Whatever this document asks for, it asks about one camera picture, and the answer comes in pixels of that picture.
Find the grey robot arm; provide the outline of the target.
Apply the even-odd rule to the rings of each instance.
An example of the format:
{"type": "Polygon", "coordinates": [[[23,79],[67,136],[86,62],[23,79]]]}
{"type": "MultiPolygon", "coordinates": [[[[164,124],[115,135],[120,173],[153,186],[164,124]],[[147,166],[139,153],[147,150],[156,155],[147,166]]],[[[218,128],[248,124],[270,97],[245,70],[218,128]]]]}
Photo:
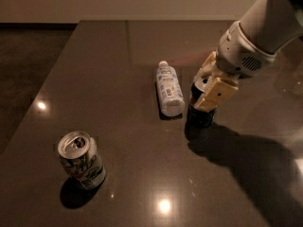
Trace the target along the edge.
{"type": "Polygon", "coordinates": [[[190,103],[201,112],[216,109],[238,91],[239,78],[257,75],[302,35],[303,0],[257,0],[205,60],[193,80],[202,93],[190,103]]]}

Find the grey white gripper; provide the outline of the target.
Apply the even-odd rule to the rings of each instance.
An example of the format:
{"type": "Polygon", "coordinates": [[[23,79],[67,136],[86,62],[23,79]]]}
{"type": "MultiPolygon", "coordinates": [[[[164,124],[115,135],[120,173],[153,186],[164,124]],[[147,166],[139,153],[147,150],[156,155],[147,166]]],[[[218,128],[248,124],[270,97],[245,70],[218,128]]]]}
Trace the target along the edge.
{"type": "Polygon", "coordinates": [[[272,64],[276,54],[269,54],[252,44],[241,23],[234,22],[220,38],[217,53],[212,51],[194,77],[194,86],[202,93],[193,103],[201,112],[210,112],[239,89],[239,76],[251,78],[272,64]],[[228,74],[215,75],[218,67],[228,74]]]}

